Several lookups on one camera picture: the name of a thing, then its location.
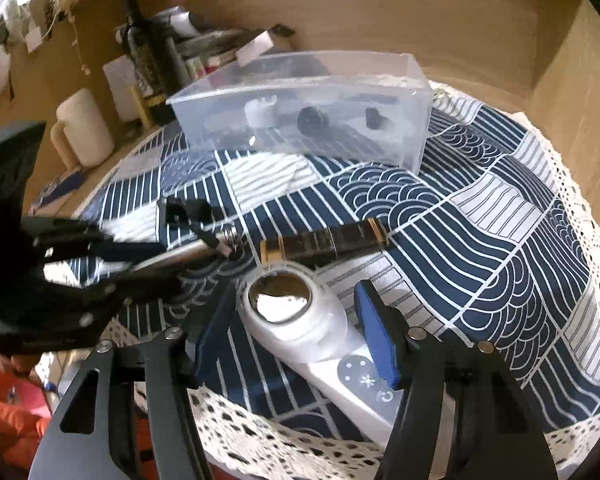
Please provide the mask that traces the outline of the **black gold cylindrical tube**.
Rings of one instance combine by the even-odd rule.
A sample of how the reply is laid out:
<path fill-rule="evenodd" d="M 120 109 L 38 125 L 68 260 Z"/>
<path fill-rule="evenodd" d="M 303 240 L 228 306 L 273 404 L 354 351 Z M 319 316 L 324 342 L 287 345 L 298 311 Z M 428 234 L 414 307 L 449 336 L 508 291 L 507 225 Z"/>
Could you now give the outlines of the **black gold cylindrical tube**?
<path fill-rule="evenodd" d="M 293 261 L 320 266 L 343 258 L 383 250 L 388 236 L 382 223 L 369 218 L 326 229 L 262 240 L 263 264 Z"/>

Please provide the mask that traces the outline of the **clear plastic organizer box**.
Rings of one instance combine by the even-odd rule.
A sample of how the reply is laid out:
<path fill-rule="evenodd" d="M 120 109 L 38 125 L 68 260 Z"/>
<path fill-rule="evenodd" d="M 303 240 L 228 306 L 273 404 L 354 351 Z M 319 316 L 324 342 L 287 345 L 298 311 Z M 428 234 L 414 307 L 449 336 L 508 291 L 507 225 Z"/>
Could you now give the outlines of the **clear plastic organizer box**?
<path fill-rule="evenodd" d="M 168 103 L 197 151 L 258 151 L 419 170 L 434 92 L 413 55 L 298 51 L 225 65 Z"/>

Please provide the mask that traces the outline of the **yellow candle stick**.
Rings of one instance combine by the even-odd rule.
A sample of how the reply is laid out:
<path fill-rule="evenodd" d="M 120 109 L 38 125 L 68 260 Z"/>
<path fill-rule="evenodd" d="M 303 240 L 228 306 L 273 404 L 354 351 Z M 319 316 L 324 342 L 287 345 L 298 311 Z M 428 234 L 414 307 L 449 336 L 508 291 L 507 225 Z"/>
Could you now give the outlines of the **yellow candle stick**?
<path fill-rule="evenodd" d="M 132 94 L 138 118 L 140 118 L 140 123 L 145 130 L 151 130 L 155 127 L 154 118 L 151 116 L 150 109 L 145 102 L 140 88 L 138 88 L 137 84 L 133 84 L 130 88 L 130 92 Z"/>

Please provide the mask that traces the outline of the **white folded card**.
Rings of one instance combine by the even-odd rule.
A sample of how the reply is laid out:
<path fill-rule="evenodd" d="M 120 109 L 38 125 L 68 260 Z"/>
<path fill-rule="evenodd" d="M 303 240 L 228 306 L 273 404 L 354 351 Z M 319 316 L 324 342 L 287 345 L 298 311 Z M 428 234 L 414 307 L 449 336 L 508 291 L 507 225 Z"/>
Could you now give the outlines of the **white folded card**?
<path fill-rule="evenodd" d="M 270 32 L 265 30 L 236 51 L 236 62 L 240 67 L 244 67 L 256 60 L 259 56 L 268 53 L 268 51 L 271 51 L 274 47 L 274 39 Z"/>

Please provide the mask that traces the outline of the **silver metal pen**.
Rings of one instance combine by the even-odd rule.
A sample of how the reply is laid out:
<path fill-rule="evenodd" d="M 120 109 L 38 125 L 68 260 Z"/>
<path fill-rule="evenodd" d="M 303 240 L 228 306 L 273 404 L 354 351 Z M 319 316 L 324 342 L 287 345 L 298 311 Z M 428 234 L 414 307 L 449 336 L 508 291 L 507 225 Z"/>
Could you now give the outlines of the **silver metal pen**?
<path fill-rule="evenodd" d="M 222 256 L 228 259 L 236 252 L 241 239 L 242 237 L 234 226 L 217 233 L 200 231 L 197 239 L 193 242 L 134 264 L 129 268 L 129 271 L 131 273 L 148 274 L 179 269 L 182 266 L 188 266 L 192 262 L 206 260 L 214 256 Z"/>

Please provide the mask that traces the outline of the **dark wine bottle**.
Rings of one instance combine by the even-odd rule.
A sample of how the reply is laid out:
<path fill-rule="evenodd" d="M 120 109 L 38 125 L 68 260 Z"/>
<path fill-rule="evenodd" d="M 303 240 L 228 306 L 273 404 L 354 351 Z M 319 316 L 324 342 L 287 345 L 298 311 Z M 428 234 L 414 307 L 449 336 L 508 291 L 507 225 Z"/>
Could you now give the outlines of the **dark wine bottle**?
<path fill-rule="evenodd" d="M 145 102 L 151 117 L 160 126 L 169 125 L 175 115 L 166 100 L 178 91 L 178 77 L 166 48 L 166 38 L 144 18 L 136 0 L 121 1 L 126 18 L 122 32 L 123 50 L 150 90 Z"/>

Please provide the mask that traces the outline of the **white handwritten note paper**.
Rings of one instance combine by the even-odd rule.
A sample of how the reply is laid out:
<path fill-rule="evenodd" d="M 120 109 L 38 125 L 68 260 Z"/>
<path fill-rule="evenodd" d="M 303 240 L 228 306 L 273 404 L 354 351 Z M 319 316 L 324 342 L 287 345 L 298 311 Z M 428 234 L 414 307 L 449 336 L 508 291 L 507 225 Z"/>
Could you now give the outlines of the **white handwritten note paper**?
<path fill-rule="evenodd" d="M 140 118 L 131 91 L 131 88 L 136 85 L 133 63 L 125 55 L 121 55 L 102 66 L 102 71 L 120 120 L 134 122 Z"/>

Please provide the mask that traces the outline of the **stack of papers and books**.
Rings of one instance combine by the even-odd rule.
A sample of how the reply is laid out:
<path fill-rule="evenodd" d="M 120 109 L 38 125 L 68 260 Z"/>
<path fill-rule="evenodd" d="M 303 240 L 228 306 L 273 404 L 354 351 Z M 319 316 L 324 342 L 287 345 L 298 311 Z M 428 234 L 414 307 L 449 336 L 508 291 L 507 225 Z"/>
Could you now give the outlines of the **stack of papers and books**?
<path fill-rule="evenodd" d="M 180 88 L 236 62 L 236 51 L 265 30 L 275 42 L 275 47 L 265 54 L 294 50 L 296 31 L 284 24 L 257 29 L 219 28 L 182 6 L 172 6 L 149 21 L 166 38 L 166 48 Z"/>

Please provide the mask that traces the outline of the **white facial massager device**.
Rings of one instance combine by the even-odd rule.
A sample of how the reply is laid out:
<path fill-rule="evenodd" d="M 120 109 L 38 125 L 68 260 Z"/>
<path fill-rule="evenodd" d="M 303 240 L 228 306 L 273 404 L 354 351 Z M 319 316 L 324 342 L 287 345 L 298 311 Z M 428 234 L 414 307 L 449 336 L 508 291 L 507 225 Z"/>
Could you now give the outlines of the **white facial massager device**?
<path fill-rule="evenodd" d="M 336 294 L 294 262 L 257 268 L 242 279 L 238 313 L 245 329 L 332 401 L 382 448 L 402 393 L 378 374 L 361 332 Z"/>

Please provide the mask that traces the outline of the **blue white patterned tablecloth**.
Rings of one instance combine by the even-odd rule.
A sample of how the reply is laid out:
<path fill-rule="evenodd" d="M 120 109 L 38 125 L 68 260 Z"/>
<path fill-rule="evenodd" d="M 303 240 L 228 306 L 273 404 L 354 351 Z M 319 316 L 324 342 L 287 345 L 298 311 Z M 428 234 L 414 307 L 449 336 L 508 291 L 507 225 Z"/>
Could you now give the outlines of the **blue white patterned tablecloth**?
<path fill-rule="evenodd" d="M 262 240 L 376 217 L 384 252 L 318 272 L 346 308 L 370 280 L 407 322 L 442 339 L 491 341 L 539 419 L 560 478 L 600 443 L 600 229 L 568 169 L 521 114 L 437 86 L 417 174 L 379 162 L 198 153 L 177 126 L 151 136 L 99 185 L 81 217 L 120 238 L 189 242 L 158 225 L 160 198 L 201 198 L 246 251 L 186 275 L 188 296 L 125 307 L 134 342 L 178 322 L 221 276 L 256 268 Z"/>

